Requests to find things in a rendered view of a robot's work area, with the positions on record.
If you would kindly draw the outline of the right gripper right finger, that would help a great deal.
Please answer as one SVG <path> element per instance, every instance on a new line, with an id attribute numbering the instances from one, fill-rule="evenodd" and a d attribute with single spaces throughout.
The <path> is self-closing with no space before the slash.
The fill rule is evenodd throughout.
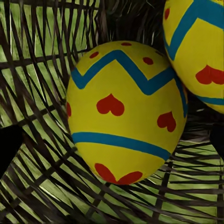
<path id="1" fill-rule="evenodd" d="M 211 149 L 214 147 L 214 150 L 208 150 L 204 148 L 196 147 L 195 149 L 205 150 L 208 152 L 217 152 L 217 155 L 220 156 L 221 160 L 224 161 L 224 126 L 213 124 L 213 126 L 207 126 L 207 128 L 212 128 L 210 133 L 210 142 Z"/>

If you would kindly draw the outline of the easter egg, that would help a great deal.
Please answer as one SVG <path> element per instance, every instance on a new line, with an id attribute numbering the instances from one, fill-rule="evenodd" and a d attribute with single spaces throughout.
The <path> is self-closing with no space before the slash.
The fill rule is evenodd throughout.
<path id="1" fill-rule="evenodd" d="M 224 115 L 224 0 L 166 0 L 161 25 L 166 57 L 180 81 Z"/>
<path id="2" fill-rule="evenodd" d="M 66 94 L 67 123 L 81 158 L 118 186 L 154 175 L 181 139 L 187 91 L 154 47 L 117 40 L 90 49 Z"/>

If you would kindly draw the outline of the wicker basket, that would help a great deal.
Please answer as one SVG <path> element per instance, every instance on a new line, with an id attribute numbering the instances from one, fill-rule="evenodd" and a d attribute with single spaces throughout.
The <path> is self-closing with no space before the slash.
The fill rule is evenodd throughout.
<path id="1" fill-rule="evenodd" d="M 0 43 L 3 49 L 3 52 L 5 54 L 5 57 L 7 59 L 6 63 L 0 63 L 0 88 L 3 93 L 3 97 L 0 95 L 0 105 L 4 109 L 7 116 L 10 118 L 10 120 L 14 125 L 20 125 L 22 128 L 22 134 L 24 137 L 24 144 L 27 146 L 37 163 L 40 165 L 38 166 L 28 155 L 23 151 L 22 148 L 20 150 L 23 152 L 23 154 L 40 170 L 42 175 L 40 175 L 37 179 L 34 178 L 33 174 L 29 170 L 28 166 L 26 165 L 25 161 L 22 159 L 19 152 L 17 152 L 16 156 L 19 159 L 19 161 L 22 163 L 23 167 L 28 172 L 29 176 L 32 178 L 30 180 L 26 174 L 24 174 L 21 169 L 15 164 L 14 161 L 11 161 L 11 164 L 8 166 L 6 170 L 6 174 L 3 174 L 2 180 L 5 182 L 5 184 L 13 191 L 13 193 L 16 195 L 16 198 L 12 197 L 12 195 L 7 190 L 6 186 L 0 181 L 0 203 L 5 207 L 5 209 L 0 210 L 0 223 L 1 224 L 14 224 L 12 221 L 7 218 L 7 215 L 11 213 L 15 219 L 20 224 L 25 224 L 24 221 L 20 218 L 20 216 L 17 214 L 19 213 L 24 219 L 26 219 L 29 224 L 42 224 L 39 222 L 36 218 L 34 218 L 29 212 L 27 212 L 25 209 L 23 209 L 19 204 L 22 202 L 24 203 L 42 222 L 43 224 L 72 224 L 72 222 L 45 196 L 47 195 L 51 200 L 53 200 L 56 204 L 59 205 L 62 209 L 64 209 L 68 214 L 73 217 L 76 221 L 79 222 L 79 224 L 96 224 L 95 222 L 91 221 L 91 217 L 96 212 L 100 214 L 103 219 L 106 221 L 107 224 L 134 224 L 133 221 L 131 221 L 126 215 L 124 215 L 121 210 L 125 213 L 130 214 L 131 216 L 134 216 L 147 224 L 173 224 L 173 223 L 166 223 L 158 220 L 159 215 L 167 216 L 170 218 L 174 218 L 175 220 L 180 220 L 183 222 L 186 222 L 188 224 L 199 224 L 195 221 L 186 219 L 182 216 L 188 216 L 186 214 L 181 213 L 175 213 L 171 211 L 161 210 L 162 203 L 167 202 L 168 204 L 171 204 L 173 206 L 176 206 L 178 208 L 181 208 L 185 211 L 192 212 L 195 214 L 201 214 L 204 219 L 213 219 L 217 220 L 217 224 L 224 224 L 224 180 L 222 179 L 222 176 L 224 175 L 224 171 L 220 169 L 220 171 L 205 171 L 196 169 L 197 167 L 219 167 L 219 165 L 213 165 L 209 163 L 200 162 L 200 160 L 218 160 L 222 161 L 219 155 L 211 154 L 211 155 L 203 155 L 199 153 L 193 153 L 190 151 L 185 151 L 183 149 L 185 148 L 196 148 L 200 146 L 208 146 L 211 145 L 209 138 L 212 128 L 207 128 L 207 126 L 213 126 L 213 124 L 217 124 L 220 126 L 224 126 L 224 118 L 214 120 L 214 118 L 218 117 L 221 113 L 215 112 L 211 113 L 212 108 L 207 107 L 203 109 L 197 109 L 193 112 L 202 112 L 202 111 L 209 111 L 210 114 L 192 114 L 187 113 L 188 118 L 186 118 L 186 122 L 196 121 L 196 120 L 209 120 L 211 119 L 212 122 L 195 122 L 194 124 L 198 124 L 196 126 L 185 126 L 184 130 L 182 132 L 180 141 L 186 141 L 186 142 L 194 142 L 195 145 L 181 145 L 177 144 L 177 147 L 175 147 L 175 150 L 172 152 L 170 157 L 168 158 L 168 161 L 165 161 L 165 163 L 162 164 L 162 166 L 158 169 L 161 172 L 165 172 L 164 177 L 160 177 L 156 175 L 157 178 L 162 180 L 161 185 L 158 185 L 154 182 L 152 182 L 149 179 L 140 180 L 139 182 L 142 184 L 145 184 L 149 187 L 158 189 L 158 193 L 154 193 L 149 191 L 147 188 L 140 185 L 138 182 L 132 183 L 132 185 L 116 185 L 110 182 L 106 181 L 106 184 L 103 184 L 99 181 L 99 179 L 92 173 L 90 170 L 90 167 L 84 162 L 84 160 L 81 158 L 81 156 L 77 155 L 75 152 L 78 150 L 76 149 L 76 146 L 73 148 L 70 147 L 68 144 L 65 136 L 65 134 L 74 144 L 73 139 L 71 137 L 71 133 L 69 131 L 68 123 L 67 123 L 67 116 L 66 112 L 63 110 L 62 105 L 66 108 L 66 98 L 63 99 L 61 96 L 61 93 L 59 92 L 56 83 L 49 71 L 47 61 L 52 60 L 52 63 L 55 67 L 57 76 L 62 80 L 63 85 L 65 89 L 67 90 L 67 84 L 70 79 L 67 73 L 67 67 L 66 67 L 66 61 L 65 56 L 68 57 L 70 72 L 72 74 L 73 69 L 75 68 L 72 57 L 74 57 L 76 64 L 79 62 L 78 54 L 81 54 L 81 57 L 86 54 L 87 51 L 91 49 L 90 42 L 89 42 L 89 32 L 91 31 L 91 37 L 92 37 L 92 44 L 93 48 L 97 47 L 97 45 L 102 45 L 104 43 L 110 42 L 109 35 L 108 35 L 108 27 L 109 24 L 106 21 L 106 15 L 109 14 L 111 16 L 117 17 L 117 40 L 121 41 L 121 26 L 122 26 L 122 20 L 125 20 L 125 41 L 129 39 L 130 34 L 133 35 L 133 41 L 130 42 L 139 42 L 141 32 L 143 31 L 143 44 L 148 45 L 148 35 L 147 35 L 147 29 L 151 30 L 151 46 L 154 47 L 154 49 L 157 49 L 158 52 L 163 54 L 163 36 L 162 36 L 162 17 L 161 19 L 156 23 L 156 25 L 153 28 L 148 27 L 148 23 L 151 21 L 151 19 L 157 14 L 157 11 L 160 7 L 162 7 L 166 0 L 161 0 L 161 2 L 156 6 L 156 8 L 153 10 L 149 18 L 146 20 L 147 14 L 151 11 L 151 9 L 159 2 L 159 0 L 153 0 L 153 3 L 150 5 L 150 8 L 146 12 L 147 9 L 141 14 L 141 10 L 143 9 L 145 3 L 147 0 L 137 0 L 133 10 L 131 13 L 127 16 L 127 18 L 124 18 L 123 12 L 126 10 L 126 7 L 130 3 L 130 0 L 117 0 L 117 3 L 114 4 L 115 0 L 113 0 L 112 9 L 111 11 L 108 11 L 109 5 L 111 0 L 100 0 L 100 6 L 99 8 L 95 8 L 97 0 L 94 0 L 94 3 L 92 7 L 90 7 L 90 0 L 87 0 L 86 5 L 84 5 L 84 0 L 80 0 L 80 4 L 76 4 L 75 0 L 72 0 L 72 2 L 66 2 L 66 0 L 0 0 L 0 2 L 4 2 L 4 8 L 5 8 L 5 17 L 6 17 L 6 25 L 7 25 L 7 35 L 8 35 L 8 41 L 4 32 L 3 25 L 1 23 L 0 18 Z M 118 8 L 120 2 L 122 2 L 121 9 L 118 15 L 116 15 L 114 12 Z M 11 13 L 10 4 L 16 3 L 19 4 L 20 8 L 20 20 L 21 20 L 21 41 L 22 46 L 19 42 L 19 37 L 17 34 L 17 30 L 14 23 L 14 18 Z M 31 5 L 31 28 L 32 28 L 32 41 L 30 38 L 28 23 L 26 20 L 26 15 L 24 12 L 24 5 Z M 40 33 L 40 28 L 36 16 L 36 6 L 42 6 L 43 7 L 43 41 Z M 54 29 L 53 29 L 53 41 L 52 43 L 52 55 L 51 56 L 45 56 L 45 31 L 46 31 L 46 22 L 49 29 L 49 23 L 47 18 L 47 7 L 53 7 L 53 15 L 54 15 Z M 59 32 L 59 27 L 57 23 L 57 12 L 58 7 L 60 8 L 60 14 L 62 19 L 62 28 L 61 28 L 61 34 Z M 66 19 L 65 19 L 65 8 L 70 9 L 70 19 L 69 19 L 69 27 L 67 29 L 66 27 Z M 76 20 L 76 26 L 75 26 L 75 34 L 72 35 L 73 38 L 73 45 L 72 45 L 72 51 L 70 50 L 70 32 L 72 29 L 72 20 L 73 20 L 73 14 L 74 9 L 77 9 L 77 20 Z M 82 11 L 84 10 L 84 29 L 83 29 L 83 36 L 84 32 L 86 33 L 86 48 L 85 50 L 77 51 L 75 41 L 77 32 L 79 30 L 79 23 L 80 18 L 82 15 Z M 94 32 L 93 27 L 93 14 L 94 11 L 98 10 L 97 15 L 94 18 L 95 24 L 96 24 L 96 31 Z M 86 25 L 86 19 L 87 15 L 89 13 L 89 30 L 87 30 Z M 39 35 L 40 44 L 42 45 L 42 51 L 43 56 L 36 57 L 35 56 L 35 27 L 37 28 L 37 32 Z M 157 29 L 159 27 L 159 29 Z M 23 35 L 24 30 L 26 32 L 26 37 L 28 41 L 28 49 L 30 52 L 30 59 L 24 59 L 23 56 Z M 12 32 L 14 35 L 15 43 L 16 43 L 16 49 L 19 55 L 19 60 L 13 61 L 13 50 L 12 50 Z M 50 29 L 49 29 L 50 32 Z M 55 38 L 55 32 L 56 32 L 56 38 L 57 38 L 57 44 L 58 44 L 58 50 L 59 54 L 56 55 L 54 51 L 54 38 Z M 64 32 L 64 38 L 66 43 L 66 50 L 67 53 L 64 54 L 63 51 L 63 45 L 62 45 L 62 37 Z M 157 44 L 157 41 L 155 42 L 155 45 L 153 46 L 154 41 L 154 35 L 155 33 L 160 34 L 160 42 L 159 45 Z M 56 59 L 60 58 L 61 63 L 61 69 L 62 69 L 62 75 L 58 69 L 57 61 Z M 49 73 L 51 83 L 54 90 L 54 95 L 52 94 L 50 88 L 48 87 L 39 67 L 38 63 L 44 63 L 47 72 Z M 40 88 L 42 90 L 43 97 L 41 93 L 38 91 L 38 88 L 35 85 L 35 82 L 29 75 L 27 71 L 27 65 L 33 65 L 37 78 L 39 80 Z M 22 79 L 20 78 L 19 74 L 17 73 L 16 67 L 23 67 L 24 74 L 26 76 L 28 86 L 30 88 L 32 96 L 30 96 L 28 89 L 24 85 Z M 16 95 L 6 82 L 4 76 L 2 75 L 2 70 L 10 69 L 12 73 L 12 78 L 14 81 L 14 89 L 16 92 Z M 31 83 L 36 88 L 40 98 L 43 101 L 43 104 L 45 105 L 45 109 L 40 111 L 38 106 L 36 105 Z M 44 87 L 51 99 L 51 102 L 53 105 L 49 106 L 47 103 L 47 99 L 44 92 Z M 21 113 L 24 116 L 24 120 L 18 121 L 14 106 L 12 104 L 12 100 L 10 98 L 9 93 L 11 93 L 15 103 L 18 105 Z M 196 97 L 188 96 L 188 103 L 198 103 L 200 100 Z M 28 105 L 31 107 L 32 111 L 34 112 L 33 115 L 29 116 L 26 105 L 24 102 L 24 99 L 27 101 Z M 57 110 L 59 116 L 61 117 L 61 120 L 63 121 L 65 127 L 67 130 L 64 129 L 64 127 L 60 124 L 60 122 L 55 118 L 55 116 L 51 113 L 51 111 Z M 55 124 L 59 127 L 61 132 L 63 133 L 63 140 L 59 138 L 59 136 L 49 127 L 49 125 L 45 122 L 43 116 L 49 114 L 49 116 L 53 119 Z M 49 140 L 53 144 L 54 147 L 52 147 L 45 139 L 44 137 L 37 131 L 36 127 L 33 124 L 33 121 L 39 120 L 40 124 L 42 125 L 44 131 L 46 132 L 47 136 L 49 137 Z M 28 125 L 36 142 L 24 131 L 23 126 Z M 0 123 L 0 129 L 3 128 L 2 123 Z M 56 139 L 62 144 L 62 146 L 67 150 L 66 154 L 63 154 L 58 143 L 56 142 Z M 74 144 L 75 145 L 75 144 Z M 54 161 L 53 157 L 51 156 L 47 146 L 59 157 L 59 160 L 57 162 Z M 37 150 L 50 164 L 51 167 L 46 169 L 43 165 L 41 159 L 39 158 Z M 187 154 L 192 155 L 193 157 L 179 157 L 176 156 L 177 154 Z M 87 172 L 82 170 L 81 168 L 77 167 L 70 161 L 68 161 L 69 157 L 74 157 L 91 175 L 89 175 Z M 181 166 L 177 164 L 173 164 L 173 161 L 179 161 L 184 163 L 190 163 L 190 164 L 196 164 L 195 166 Z M 81 183 L 79 180 L 75 179 L 73 176 L 62 170 L 60 167 L 63 165 L 63 163 L 68 166 L 83 182 Z M 17 173 L 15 172 L 14 168 L 17 170 L 17 172 L 22 176 L 22 178 L 28 183 L 28 187 L 25 188 L 23 183 L 21 182 L 20 178 L 18 177 Z M 182 170 L 175 170 L 174 168 L 188 168 L 192 169 L 193 171 L 182 171 Z M 61 184 L 57 179 L 55 179 L 52 174 L 56 171 L 56 173 L 67 183 L 68 186 L 71 187 L 72 190 Z M 188 179 L 188 181 L 172 181 L 169 182 L 169 175 L 172 173 L 179 173 L 184 175 L 190 175 L 190 176 L 220 176 L 219 180 L 214 181 L 204 181 L 199 179 L 194 179 L 186 176 L 178 175 L 181 178 Z M 98 188 L 101 189 L 99 194 L 96 194 L 89 186 L 88 184 L 78 175 L 80 174 L 83 178 L 87 179 L 94 185 L 96 185 Z M 72 194 L 74 197 L 82 201 L 83 203 L 87 204 L 90 208 L 86 212 L 86 214 L 83 214 L 77 206 L 70 200 L 70 203 L 73 208 L 68 206 L 65 202 L 63 202 L 61 199 L 44 189 L 41 184 L 49 179 L 53 184 L 55 184 L 57 187 L 61 187 L 68 193 Z M 218 184 L 218 189 L 184 189 L 184 190 L 176 190 L 176 189 L 170 189 L 167 187 L 167 184 L 169 183 L 185 183 L 185 184 Z M 114 191 L 110 189 L 111 185 L 116 185 L 129 194 L 137 197 L 138 199 L 142 200 L 144 203 L 135 201 L 133 199 L 130 199 L 128 197 L 125 197 L 123 195 L 118 195 Z M 82 194 L 82 192 L 78 189 L 80 188 L 83 192 L 85 192 L 87 195 L 92 197 L 95 201 L 93 204 L 89 202 L 89 200 Z M 134 194 L 131 190 L 137 191 L 143 194 L 147 194 L 148 196 L 155 196 L 155 204 L 154 206 L 151 203 L 148 203 L 147 200 L 143 199 L 142 197 Z M 36 197 L 34 197 L 31 193 L 35 192 L 41 200 L 43 200 L 44 204 L 40 202 Z M 129 209 L 126 209 L 124 207 L 111 204 L 107 199 L 104 198 L 104 195 L 108 193 L 115 199 L 117 199 L 119 202 L 123 203 L 126 207 Z M 190 200 L 173 200 L 164 197 L 165 193 L 169 193 L 176 196 L 182 196 L 185 198 L 189 198 Z M 190 194 L 214 194 L 217 195 L 217 201 L 210 201 L 206 200 L 197 196 L 192 196 Z M 115 211 L 115 213 L 121 218 L 118 219 L 116 217 L 113 217 L 107 213 L 104 213 L 103 211 L 99 210 L 97 207 L 100 204 L 100 202 L 104 202 L 109 205 L 111 209 Z M 152 210 L 152 216 L 149 216 L 147 213 L 142 211 L 141 209 L 134 206 L 131 202 L 138 204 L 146 209 Z M 201 210 L 197 210 L 192 208 L 191 206 L 203 206 L 203 207 L 217 207 L 217 216 L 208 214 L 206 212 L 202 212 Z"/>

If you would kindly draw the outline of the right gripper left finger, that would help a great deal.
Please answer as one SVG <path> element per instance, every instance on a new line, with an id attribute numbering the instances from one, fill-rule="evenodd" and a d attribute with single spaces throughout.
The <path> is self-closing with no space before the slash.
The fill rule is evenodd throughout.
<path id="1" fill-rule="evenodd" d="M 0 181 L 22 143 L 24 143 L 24 137 L 20 125 L 10 125 L 0 129 Z"/>

